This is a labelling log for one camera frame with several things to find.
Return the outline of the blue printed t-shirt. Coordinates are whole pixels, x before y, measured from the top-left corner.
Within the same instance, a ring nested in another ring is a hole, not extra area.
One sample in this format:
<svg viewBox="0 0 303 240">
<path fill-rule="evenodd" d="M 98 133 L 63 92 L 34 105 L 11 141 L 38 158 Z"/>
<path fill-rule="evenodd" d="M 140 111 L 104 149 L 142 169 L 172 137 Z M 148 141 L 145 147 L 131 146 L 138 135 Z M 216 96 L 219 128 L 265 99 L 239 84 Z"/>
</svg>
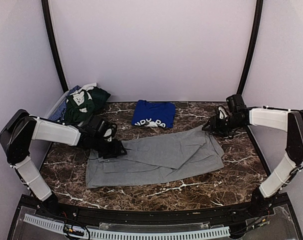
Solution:
<svg viewBox="0 0 303 240">
<path fill-rule="evenodd" d="M 171 102 L 149 102 L 139 100 L 136 103 L 131 120 L 132 126 L 173 128 L 176 106 Z"/>
</svg>

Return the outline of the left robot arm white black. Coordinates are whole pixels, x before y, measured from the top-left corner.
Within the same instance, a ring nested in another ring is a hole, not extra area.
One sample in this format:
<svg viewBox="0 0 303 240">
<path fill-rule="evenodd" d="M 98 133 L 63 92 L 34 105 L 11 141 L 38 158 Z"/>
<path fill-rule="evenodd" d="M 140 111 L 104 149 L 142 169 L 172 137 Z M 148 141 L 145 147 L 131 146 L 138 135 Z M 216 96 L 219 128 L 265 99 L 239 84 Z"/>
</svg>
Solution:
<svg viewBox="0 0 303 240">
<path fill-rule="evenodd" d="M 124 156 L 127 151 L 115 138 L 118 126 L 92 115 L 80 123 L 62 123 L 19 109 L 0 132 L 0 145 L 7 163 L 51 218 L 62 214 L 58 197 L 46 183 L 33 161 L 36 143 L 58 143 L 94 150 L 103 159 Z"/>
</svg>

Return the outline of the grey button shirt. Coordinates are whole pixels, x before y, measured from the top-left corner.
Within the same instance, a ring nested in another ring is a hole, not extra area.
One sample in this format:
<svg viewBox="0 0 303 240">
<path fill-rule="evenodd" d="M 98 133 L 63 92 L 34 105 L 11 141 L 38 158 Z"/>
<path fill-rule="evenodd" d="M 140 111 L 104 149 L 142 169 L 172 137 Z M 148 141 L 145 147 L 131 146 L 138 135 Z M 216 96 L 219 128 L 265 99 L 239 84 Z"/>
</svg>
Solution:
<svg viewBox="0 0 303 240">
<path fill-rule="evenodd" d="M 224 150 L 214 136 L 196 128 L 126 140 L 126 155 L 104 159 L 90 152 L 85 182 L 89 189 L 165 184 L 224 167 Z"/>
</svg>

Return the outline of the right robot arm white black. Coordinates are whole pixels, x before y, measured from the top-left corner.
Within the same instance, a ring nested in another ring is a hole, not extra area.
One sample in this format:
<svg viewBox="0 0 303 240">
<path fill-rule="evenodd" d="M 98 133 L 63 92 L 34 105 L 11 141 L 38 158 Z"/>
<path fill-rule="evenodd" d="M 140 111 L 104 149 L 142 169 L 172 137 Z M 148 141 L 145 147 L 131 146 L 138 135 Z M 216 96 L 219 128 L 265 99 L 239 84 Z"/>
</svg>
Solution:
<svg viewBox="0 0 303 240">
<path fill-rule="evenodd" d="M 231 138 L 236 129 L 245 127 L 262 129 L 269 137 L 274 134 L 266 143 L 260 137 L 258 143 L 264 150 L 276 151 L 269 156 L 281 158 L 268 160 L 268 164 L 273 164 L 272 172 L 252 192 L 246 212 L 257 217 L 267 212 L 278 192 L 303 169 L 303 110 L 241 105 L 230 107 L 226 112 L 219 106 L 202 129 L 215 136 Z"/>
</svg>

